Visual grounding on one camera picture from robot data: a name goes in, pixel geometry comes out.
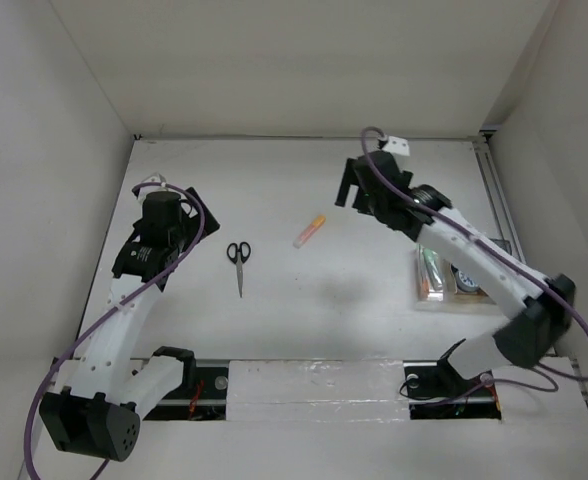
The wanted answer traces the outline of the green highlighter clear cap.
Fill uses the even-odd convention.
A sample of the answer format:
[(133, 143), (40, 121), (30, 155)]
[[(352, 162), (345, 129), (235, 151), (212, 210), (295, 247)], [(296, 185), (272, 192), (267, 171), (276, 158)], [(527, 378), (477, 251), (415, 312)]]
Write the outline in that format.
[(423, 247), (422, 258), (428, 270), (431, 289), (433, 291), (443, 291), (445, 281), (440, 256), (435, 251)]

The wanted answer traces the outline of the orange highlighter grey cap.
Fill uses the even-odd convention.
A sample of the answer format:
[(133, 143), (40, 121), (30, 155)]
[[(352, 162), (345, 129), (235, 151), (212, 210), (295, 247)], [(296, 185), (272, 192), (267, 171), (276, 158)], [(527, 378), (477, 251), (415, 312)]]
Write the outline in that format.
[(431, 292), (431, 283), (425, 261), (422, 257), (417, 260), (418, 296), (425, 300)]

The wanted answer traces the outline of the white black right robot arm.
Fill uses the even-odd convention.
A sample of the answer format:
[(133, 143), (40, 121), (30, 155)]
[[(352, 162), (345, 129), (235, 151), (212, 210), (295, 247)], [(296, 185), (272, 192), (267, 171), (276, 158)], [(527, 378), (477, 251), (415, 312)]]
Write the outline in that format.
[(481, 373), (512, 364), (531, 368), (569, 330), (575, 285), (565, 275), (536, 272), (476, 230), (430, 185), (411, 187), (411, 173), (394, 157), (374, 152), (345, 164), (336, 203), (344, 206), (351, 187), (353, 208), (439, 254), (470, 277), (499, 307), (505, 323), (451, 347), (438, 361), (436, 381), (457, 394)]

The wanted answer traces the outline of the pink highlighter yellow cap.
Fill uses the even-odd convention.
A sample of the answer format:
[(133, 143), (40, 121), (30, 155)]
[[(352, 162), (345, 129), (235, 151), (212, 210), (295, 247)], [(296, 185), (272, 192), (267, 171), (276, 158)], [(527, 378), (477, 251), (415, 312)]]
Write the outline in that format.
[(305, 227), (303, 231), (294, 239), (293, 246), (296, 249), (300, 249), (325, 224), (325, 222), (326, 217), (324, 215), (318, 215), (315, 217), (310, 222), (310, 224)]

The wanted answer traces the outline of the black handled scissors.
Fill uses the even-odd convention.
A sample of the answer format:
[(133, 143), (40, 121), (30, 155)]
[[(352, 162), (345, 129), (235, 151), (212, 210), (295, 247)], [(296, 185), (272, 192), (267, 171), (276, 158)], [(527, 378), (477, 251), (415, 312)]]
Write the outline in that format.
[(232, 242), (228, 245), (226, 255), (228, 260), (234, 264), (236, 270), (237, 289), (239, 297), (243, 297), (244, 270), (243, 266), (252, 253), (251, 246), (246, 241)]

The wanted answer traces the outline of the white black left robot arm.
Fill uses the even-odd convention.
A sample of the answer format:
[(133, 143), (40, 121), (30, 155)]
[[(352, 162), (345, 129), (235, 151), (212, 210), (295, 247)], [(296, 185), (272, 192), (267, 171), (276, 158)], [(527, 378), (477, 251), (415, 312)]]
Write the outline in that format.
[(194, 188), (148, 181), (133, 190), (141, 217), (112, 267), (106, 311), (84, 333), (89, 344), (58, 393), (44, 394), (40, 418), (54, 446), (66, 453), (123, 462), (141, 423), (169, 393), (196, 387), (190, 350), (157, 349), (138, 373), (130, 359), (170, 275), (220, 225)]

